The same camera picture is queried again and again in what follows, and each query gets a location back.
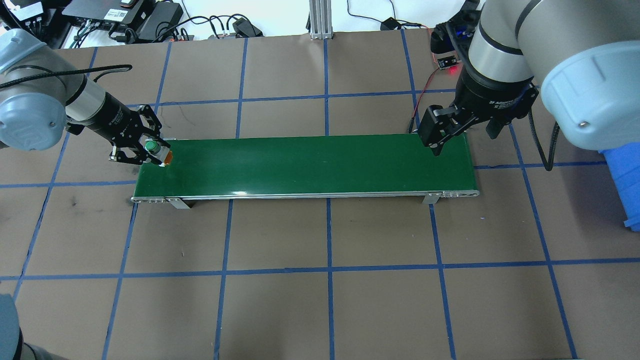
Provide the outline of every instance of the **green bottle cap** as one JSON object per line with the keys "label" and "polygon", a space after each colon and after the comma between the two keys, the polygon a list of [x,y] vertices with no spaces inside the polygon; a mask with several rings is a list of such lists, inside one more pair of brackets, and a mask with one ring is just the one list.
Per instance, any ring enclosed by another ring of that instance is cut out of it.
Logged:
{"label": "green bottle cap", "polygon": [[147,143],[145,144],[145,149],[146,149],[148,152],[157,151],[157,150],[159,150],[158,148],[159,148],[159,145],[158,145],[158,143],[157,143],[155,140],[151,140],[151,141],[149,141],[149,142],[147,142]]}

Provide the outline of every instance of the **green conveyor belt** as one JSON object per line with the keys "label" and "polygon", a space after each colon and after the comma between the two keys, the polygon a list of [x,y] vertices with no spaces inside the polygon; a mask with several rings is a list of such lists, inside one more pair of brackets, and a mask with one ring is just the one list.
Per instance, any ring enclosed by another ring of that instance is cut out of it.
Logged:
{"label": "green conveyor belt", "polygon": [[144,164],[133,200],[477,195],[466,136],[439,157],[416,134],[170,143],[171,165]]}

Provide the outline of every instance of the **blue container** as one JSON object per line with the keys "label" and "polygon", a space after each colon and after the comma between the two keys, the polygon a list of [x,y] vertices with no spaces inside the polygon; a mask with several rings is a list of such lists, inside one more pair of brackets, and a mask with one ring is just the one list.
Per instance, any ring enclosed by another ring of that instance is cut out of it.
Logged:
{"label": "blue container", "polygon": [[640,231],[640,142],[602,151],[616,182],[629,220],[625,225]]}

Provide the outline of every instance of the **blue grid line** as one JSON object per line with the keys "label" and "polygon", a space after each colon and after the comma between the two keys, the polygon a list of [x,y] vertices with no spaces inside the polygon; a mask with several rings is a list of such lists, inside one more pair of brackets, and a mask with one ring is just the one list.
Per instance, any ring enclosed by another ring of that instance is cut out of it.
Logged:
{"label": "blue grid line", "polygon": [[154,277],[201,277],[201,276],[219,276],[222,271],[181,271],[181,272],[136,272],[122,274],[124,279],[146,279]]}
{"label": "blue grid line", "polygon": [[38,221],[36,222],[36,227],[33,230],[33,235],[31,237],[31,242],[29,242],[29,248],[27,250],[27,256],[24,259],[24,263],[22,264],[22,271],[20,272],[20,277],[18,278],[18,283],[15,285],[15,291],[13,292],[13,299],[17,300],[18,295],[20,293],[20,288],[22,287],[22,282],[24,281],[24,276],[27,272],[27,267],[29,266],[29,262],[31,261],[31,255],[33,255],[33,249],[35,248],[36,241],[38,239],[38,235],[40,234],[40,227],[42,226],[42,220],[44,218],[44,213],[47,211],[47,205],[49,203],[49,199],[51,198],[51,192],[53,190],[53,184],[56,182],[56,176],[58,176],[58,170],[60,169],[60,165],[62,164],[62,157],[65,155],[65,149],[67,148],[67,143],[69,141],[69,133],[65,136],[65,141],[62,143],[62,149],[60,149],[60,155],[58,155],[58,162],[56,162],[56,167],[53,170],[53,174],[51,175],[51,181],[49,182],[49,187],[47,189],[47,195],[44,198],[44,202],[42,204],[42,210],[40,210],[40,216],[38,217]]}
{"label": "blue grid line", "polygon": [[[606,161],[569,161],[565,163],[554,163],[554,167],[588,167],[595,165],[606,165]],[[545,167],[541,163],[524,164],[525,168]]]}
{"label": "blue grid line", "polygon": [[160,77],[160,85],[158,86],[158,95],[156,97],[156,103],[154,105],[154,112],[157,113],[158,106],[160,105],[160,98],[162,97],[162,90],[164,88],[164,79],[166,77],[166,70],[169,67],[169,57],[171,56],[171,45],[173,42],[169,42],[166,47],[166,57],[164,58],[164,67],[162,69],[162,76]]}
{"label": "blue grid line", "polygon": [[324,135],[329,136],[329,45],[323,40],[324,59]]}
{"label": "blue grid line", "polygon": [[432,204],[429,205],[431,215],[431,229],[433,231],[433,245],[436,251],[436,261],[438,262],[438,276],[440,278],[440,291],[442,292],[442,307],[444,309],[444,320],[447,327],[447,338],[449,339],[449,352],[451,359],[456,360],[456,345],[453,341],[453,328],[451,326],[451,314],[449,312],[449,297],[447,296],[447,283],[444,279],[444,266],[442,264],[442,253],[440,252],[440,239],[438,238],[438,225],[436,223],[436,212]]}
{"label": "blue grid line", "polygon": [[43,184],[6,184],[0,185],[0,189],[15,189],[15,188],[48,188],[49,183]]}
{"label": "blue grid line", "polygon": [[[238,99],[222,99],[222,100],[198,100],[198,101],[165,101],[160,102],[159,106],[182,106],[182,105],[199,105],[199,104],[219,104],[222,102],[238,102]],[[127,105],[127,107],[135,108],[140,106],[139,104]]]}
{"label": "blue grid line", "polygon": [[333,326],[333,235],[331,221],[331,199],[326,200],[326,278],[329,307],[329,359],[335,360],[335,327]]}
{"label": "blue grid line", "polygon": [[127,239],[122,252],[122,262],[120,263],[120,273],[118,274],[118,284],[113,295],[113,305],[111,306],[111,315],[109,316],[109,325],[107,326],[107,335],[104,338],[104,347],[102,348],[102,360],[107,359],[109,353],[109,344],[111,343],[111,334],[113,333],[113,322],[118,311],[118,302],[120,301],[120,290],[122,289],[122,279],[124,278],[124,269],[127,266],[127,257],[129,256],[129,247],[131,246],[131,236],[133,235],[133,227],[136,222],[136,214],[138,213],[138,204],[133,204],[131,209],[131,219],[129,220],[129,229],[127,230]]}
{"label": "blue grid line", "polygon": [[406,91],[380,91],[380,92],[355,92],[351,94],[328,94],[329,98],[333,97],[367,97],[367,96],[388,96],[388,95],[409,95],[411,90]]}
{"label": "blue grid line", "polygon": [[[248,97],[243,98],[243,102],[259,102],[259,101],[280,101],[280,100],[305,100],[305,99],[324,99],[334,97],[367,97],[367,96],[386,96],[386,95],[410,95],[420,94],[422,90],[399,90],[387,92],[355,92],[346,94],[317,94],[317,95],[297,95],[297,96],[276,96],[276,97]],[[456,89],[429,89],[425,94],[437,94],[442,92],[456,92]],[[165,101],[157,103],[158,106],[182,106],[182,105],[199,105],[199,104],[218,104],[221,102],[239,102],[238,99],[212,99],[197,101]],[[128,108],[137,108],[141,104],[127,104]]]}
{"label": "blue grid line", "polygon": [[95,63],[95,59],[98,57],[98,47],[93,48],[93,55],[91,55],[91,61],[89,61],[89,68],[93,67],[93,63]]}
{"label": "blue grid line", "polygon": [[[413,107],[418,104],[417,98],[415,96],[415,83],[413,83],[413,68],[411,66],[411,58],[409,57],[409,47],[406,43],[406,35],[404,34],[404,29],[400,29],[400,35],[402,35],[402,45],[404,47],[404,57],[406,58],[406,67],[409,69],[409,82],[411,83],[411,96],[413,97]],[[415,113],[415,127],[418,128],[420,126],[420,115]]]}
{"label": "blue grid line", "polygon": [[240,121],[242,119],[242,103],[244,101],[244,72],[246,70],[246,51],[249,44],[249,38],[244,38],[244,49],[242,53],[242,68],[240,72],[240,91],[238,93],[238,115],[236,119],[236,139],[240,137]]}
{"label": "blue grid line", "polygon": [[134,185],[135,180],[126,181],[88,181],[80,183],[54,183],[55,188],[66,188],[70,186],[118,186],[118,185]]}
{"label": "blue grid line", "polygon": [[468,268],[513,268],[523,266],[545,266],[546,261],[505,261],[500,263],[465,263],[465,264],[443,264],[445,269],[468,269]]}
{"label": "blue grid line", "polygon": [[227,275],[265,275],[265,274],[297,274],[309,272],[327,272],[326,267],[315,268],[272,268],[253,270],[227,270]]}
{"label": "blue grid line", "polygon": [[[606,165],[606,161],[570,161],[565,163],[555,163],[554,167],[588,167],[588,166],[600,166]],[[505,164],[505,165],[476,165],[474,169],[476,170],[496,170],[496,169],[505,169],[505,168],[521,168],[524,166],[525,168],[540,168],[544,167],[541,163],[526,163],[523,165],[518,164]],[[54,183],[53,187],[68,187],[68,186],[117,186],[117,185],[134,185],[136,184],[135,180],[124,180],[124,181],[88,181],[88,182],[79,182],[79,183]],[[49,183],[35,183],[35,184],[0,184],[0,189],[11,189],[11,188],[47,188],[49,187]]]}
{"label": "blue grid line", "polygon": [[24,280],[117,279],[118,274],[26,275]]}
{"label": "blue grid line", "polygon": [[554,293],[556,295],[556,302],[558,305],[558,310],[560,311],[560,318],[562,319],[564,333],[566,335],[566,340],[569,345],[569,350],[571,351],[571,356],[574,359],[578,358],[575,344],[573,343],[573,336],[571,335],[571,329],[569,328],[569,321],[566,318],[566,313],[564,312],[564,304],[562,301],[562,296],[560,295],[560,288],[557,283],[556,273],[554,272],[554,266],[551,262],[551,255],[549,254],[549,249],[547,247],[547,240],[545,239],[545,233],[542,229],[542,222],[540,221],[540,214],[538,213],[538,207],[536,206],[536,200],[533,196],[533,191],[531,189],[531,183],[529,182],[529,176],[527,175],[527,168],[524,166],[524,161],[522,160],[522,153],[520,152],[520,146],[518,144],[518,138],[516,136],[515,130],[513,129],[513,125],[509,125],[509,131],[511,132],[511,137],[513,139],[513,145],[516,148],[516,153],[518,154],[518,162],[522,166],[522,177],[524,179],[524,183],[527,187],[527,194],[529,196],[529,202],[531,203],[531,209],[533,210],[533,216],[536,220],[536,227],[538,228],[538,234],[540,236],[540,243],[542,245],[542,250],[545,254],[545,260],[547,263],[547,268],[549,270],[549,276],[551,278],[551,284],[554,289]]}
{"label": "blue grid line", "polygon": [[225,304],[225,288],[227,285],[227,266],[229,262],[229,245],[231,242],[231,218],[234,212],[234,201],[229,200],[227,209],[227,230],[225,233],[225,250],[222,257],[222,271],[220,273],[220,294],[218,296],[218,318],[216,320],[216,335],[213,346],[213,359],[220,358],[220,338],[222,335],[222,308]]}
{"label": "blue grid line", "polygon": [[552,260],[551,263],[553,265],[629,264],[640,263],[640,258]]}
{"label": "blue grid line", "polygon": [[[570,265],[601,265],[601,264],[634,264],[640,263],[640,258],[603,258],[603,259],[567,259],[552,260],[554,266]],[[546,261],[513,261],[495,263],[443,263],[438,264],[408,264],[408,265],[364,265],[364,266],[332,266],[332,272],[368,272],[368,271],[403,271],[403,270],[438,270],[457,268],[507,268],[507,267],[528,267],[546,266]],[[247,269],[247,270],[227,270],[227,276],[238,275],[263,275],[263,274],[298,274],[298,273],[321,273],[329,271],[328,267],[310,268],[269,268],[269,269]],[[155,277],[200,277],[200,276],[220,276],[221,270],[192,271],[192,272],[136,272],[124,273],[124,279],[141,279]],[[61,274],[61,275],[25,275],[24,280],[74,280],[74,279],[117,279],[120,274]],[[19,275],[0,276],[0,281],[16,281]]]}
{"label": "blue grid line", "polygon": [[307,99],[324,99],[325,95],[296,95],[296,96],[280,96],[280,97],[250,97],[243,99],[245,102],[259,101],[280,101],[280,100],[307,100]]}

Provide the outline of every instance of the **black box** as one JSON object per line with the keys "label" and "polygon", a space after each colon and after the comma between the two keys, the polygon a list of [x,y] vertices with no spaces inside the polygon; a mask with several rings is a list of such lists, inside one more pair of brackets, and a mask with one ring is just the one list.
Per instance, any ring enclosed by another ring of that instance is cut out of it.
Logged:
{"label": "black box", "polygon": [[[182,7],[178,3],[167,3],[165,1],[156,3],[154,11],[147,17],[144,24],[138,31],[138,41],[136,42],[152,42],[160,34],[162,34],[166,27],[172,27],[180,22],[182,17]],[[162,22],[169,22],[171,25],[162,24]],[[160,41],[166,39],[170,35],[168,32],[163,36]]]}
{"label": "black box", "polygon": [[138,0],[133,8],[125,9],[120,6],[120,0],[73,0],[62,14],[76,18],[76,25],[86,20],[102,21],[100,29],[103,30],[109,30],[118,23],[120,25],[115,31],[122,33],[127,28],[137,30],[151,15],[154,3],[154,0]]}

